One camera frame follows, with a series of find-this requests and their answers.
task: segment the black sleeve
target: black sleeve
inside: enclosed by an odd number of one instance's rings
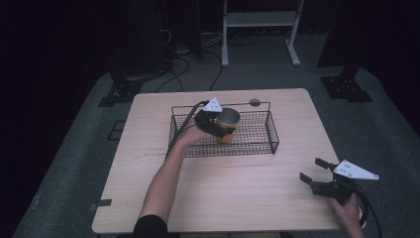
[[[137,221],[133,236],[135,238],[167,238],[167,225],[156,215],[146,215]]]

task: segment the person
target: person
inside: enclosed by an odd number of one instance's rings
[[[212,135],[203,132],[190,120],[185,130],[177,139],[168,153],[155,177],[153,178],[145,197],[139,220],[133,231],[136,238],[168,237],[167,221],[174,202],[179,174],[186,151],[191,145]],[[337,214],[338,220],[348,237],[362,238],[364,233],[359,225],[359,205],[353,194],[342,206],[335,199],[330,204]],[[279,233],[240,233],[240,234],[185,234],[183,237],[270,237],[279,238]]]

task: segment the white shelf leg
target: white shelf leg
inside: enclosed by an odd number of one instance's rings
[[[228,0],[225,0],[223,7],[223,43],[222,43],[222,66],[229,66],[228,55]]]
[[[296,50],[294,49],[293,43],[297,33],[297,27],[299,26],[300,15],[302,14],[303,3],[305,0],[300,0],[297,7],[296,15],[294,16],[293,27],[291,30],[290,39],[286,40],[287,50],[289,51],[293,66],[300,66],[300,60],[297,56]]]

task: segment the black stand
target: black stand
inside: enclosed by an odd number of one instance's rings
[[[321,77],[332,99],[347,99],[349,102],[372,102],[366,91],[361,90],[355,81],[358,64],[346,65],[339,76]]]
[[[106,97],[102,97],[98,107],[111,107],[114,103],[133,102],[134,97],[140,93],[143,83],[161,77],[164,71],[155,75],[144,76],[137,80],[129,80],[121,71],[110,72],[114,83],[108,91]]]

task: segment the wire basket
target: wire basket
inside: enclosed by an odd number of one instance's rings
[[[220,157],[220,156],[241,156],[241,155],[260,155],[275,154],[278,147],[278,136],[269,111],[269,102],[261,102],[258,108],[251,108],[251,103],[224,104],[241,114],[241,120],[235,130],[233,140],[230,143],[219,143],[216,138],[207,138],[191,146],[187,152],[187,158],[195,157]],[[261,106],[266,106],[267,110],[260,111]],[[185,121],[192,106],[172,107],[170,123],[169,142],[174,137],[176,130]]]

